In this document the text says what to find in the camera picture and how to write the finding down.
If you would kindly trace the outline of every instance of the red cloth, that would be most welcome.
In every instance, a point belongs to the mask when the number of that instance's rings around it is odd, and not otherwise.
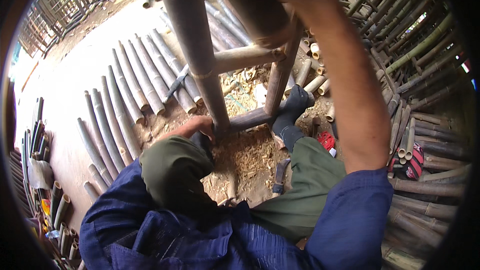
[[[318,135],[317,141],[319,141],[327,151],[330,151],[330,149],[332,149],[335,145],[335,139],[327,131],[324,131]]]

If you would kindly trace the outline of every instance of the green pants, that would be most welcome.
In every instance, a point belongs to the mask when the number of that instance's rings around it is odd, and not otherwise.
[[[159,206],[205,224],[215,222],[222,213],[200,182],[213,165],[188,139],[171,136],[156,142],[143,152],[140,164],[147,191]],[[346,173],[343,162],[311,137],[295,143],[291,167],[292,189],[262,202],[250,213],[256,224],[297,243],[312,233],[328,191]]]

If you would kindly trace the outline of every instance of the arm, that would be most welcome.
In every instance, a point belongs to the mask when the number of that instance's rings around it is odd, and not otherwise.
[[[346,173],[385,167],[390,123],[380,86],[358,33],[337,0],[291,3],[315,32],[331,81]]]

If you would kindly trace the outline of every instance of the concrete floor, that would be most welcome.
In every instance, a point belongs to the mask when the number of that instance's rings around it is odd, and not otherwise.
[[[77,117],[84,121],[88,119],[84,90],[101,89],[100,77],[107,73],[107,66],[112,60],[111,48],[117,48],[117,40],[125,43],[134,37],[134,33],[141,37],[153,28],[157,28],[159,32],[165,31],[165,25],[158,16],[160,5],[161,3],[154,3],[153,7],[144,9],[140,1],[129,3],[89,32],[60,63],[41,63],[30,77],[24,91],[16,94],[17,103],[20,102],[17,106],[16,147],[21,146],[23,132],[31,126],[36,98],[44,98],[45,129],[52,137],[50,164],[55,179],[71,197],[72,214],[67,215],[66,221],[69,227],[77,231],[92,204],[83,187],[86,180],[93,182],[87,170],[91,159],[76,127]],[[82,30],[88,25],[86,21],[77,27],[72,37],[69,37],[69,33],[51,54],[61,46],[69,46],[68,39],[83,33]],[[175,52],[180,52],[178,45]]]

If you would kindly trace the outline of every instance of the dirt floor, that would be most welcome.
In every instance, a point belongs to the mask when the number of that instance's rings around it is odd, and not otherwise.
[[[83,91],[101,88],[100,76],[106,74],[107,66],[111,64],[111,48],[118,47],[117,40],[125,43],[135,33],[142,37],[157,28],[185,64],[175,35],[168,32],[159,18],[160,6],[162,2],[156,2],[153,7],[144,9],[140,0],[109,0],[55,45],[46,59],[40,61],[24,91],[17,92],[17,103],[20,103],[17,106],[17,147],[20,147],[24,130],[31,126],[36,98],[42,96],[45,100],[43,119],[45,130],[52,140],[50,164],[55,179],[71,197],[73,209],[67,223],[77,230],[91,206],[83,182],[93,182],[87,170],[91,160],[76,128],[77,117],[84,121],[88,119]],[[294,76],[304,58],[301,54],[297,56]],[[220,77],[224,88],[233,80],[240,86],[225,97],[229,116],[257,107],[253,90],[258,84],[268,83],[270,66],[264,66],[238,72],[233,77]],[[314,71],[311,71],[307,83],[314,77]],[[305,134],[310,134],[313,117],[321,118],[319,132],[326,130],[333,134],[330,123],[325,119],[332,103],[328,95],[319,96],[315,93],[315,106],[297,121]],[[208,112],[204,106],[200,106],[196,114],[207,115]],[[144,115],[145,125],[133,126],[142,149],[150,147],[162,135],[178,128],[191,117],[177,103],[169,103],[162,116],[155,116],[151,110],[144,112]],[[338,141],[335,142],[335,149],[337,158],[342,159]],[[276,149],[266,125],[218,140],[213,154],[215,170],[202,179],[205,191],[217,202],[237,198],[238,201],[248,201],[251,206],[272,197],[277,162],[289,156],[286,149]],[[289,169],[285,176],[285,189],[291,188],[291,175]]]

